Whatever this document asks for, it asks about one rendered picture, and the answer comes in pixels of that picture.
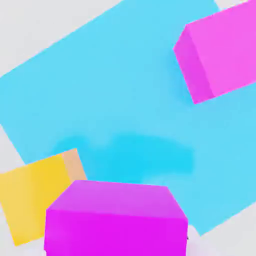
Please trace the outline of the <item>small magenta cube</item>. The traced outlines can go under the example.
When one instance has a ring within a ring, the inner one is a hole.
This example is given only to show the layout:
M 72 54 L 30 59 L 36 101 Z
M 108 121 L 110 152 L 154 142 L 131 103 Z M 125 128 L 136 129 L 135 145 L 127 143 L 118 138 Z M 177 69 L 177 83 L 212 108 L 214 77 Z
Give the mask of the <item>small magenta cube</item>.
M 188 219 L 166 186 L 74 181 L 46 210 L 46 256 L 186 256 Z

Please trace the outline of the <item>large cyan box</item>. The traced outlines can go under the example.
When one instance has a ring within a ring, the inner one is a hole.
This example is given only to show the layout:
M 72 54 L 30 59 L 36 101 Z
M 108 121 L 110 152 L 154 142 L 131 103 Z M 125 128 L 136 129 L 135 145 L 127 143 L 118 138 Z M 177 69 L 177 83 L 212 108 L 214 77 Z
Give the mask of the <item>large cyan box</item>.
M 25 163 L 77 148 L 89 180 L 167 186 L 201 234 L 256 202 L 256 84 L 194 104 L 173 46 L 214 0 L 123 0 L 0 78 Z

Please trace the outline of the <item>small pink cube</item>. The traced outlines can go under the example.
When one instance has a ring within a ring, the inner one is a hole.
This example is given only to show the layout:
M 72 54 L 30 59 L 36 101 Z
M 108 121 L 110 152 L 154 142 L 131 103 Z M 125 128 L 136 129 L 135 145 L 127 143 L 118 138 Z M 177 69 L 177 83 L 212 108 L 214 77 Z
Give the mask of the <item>small pink cube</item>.
M 185 25 L 173 51 L 195 104 L 256 82 L 256 0 Z

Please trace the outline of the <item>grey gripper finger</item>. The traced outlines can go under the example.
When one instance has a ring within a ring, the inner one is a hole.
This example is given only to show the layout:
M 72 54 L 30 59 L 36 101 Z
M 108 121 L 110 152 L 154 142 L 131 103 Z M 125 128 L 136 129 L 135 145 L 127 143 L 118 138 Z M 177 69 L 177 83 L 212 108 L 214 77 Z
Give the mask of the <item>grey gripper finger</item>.
M 187 244 L 186 244 L 186 256 L 197 255 L 197 230 L 194 227 L 189 227 L 187 230 Z

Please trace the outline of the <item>small yellow cube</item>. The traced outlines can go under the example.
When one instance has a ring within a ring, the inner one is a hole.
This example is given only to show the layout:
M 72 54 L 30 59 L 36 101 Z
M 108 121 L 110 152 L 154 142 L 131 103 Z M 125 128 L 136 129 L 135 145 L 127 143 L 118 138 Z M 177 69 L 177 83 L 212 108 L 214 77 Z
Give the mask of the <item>small yellow cube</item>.
M 0 174 L 0 204 L 15 246 L 44 236 L 47 208 L 75 180 L 86 180 L 77 149 Z

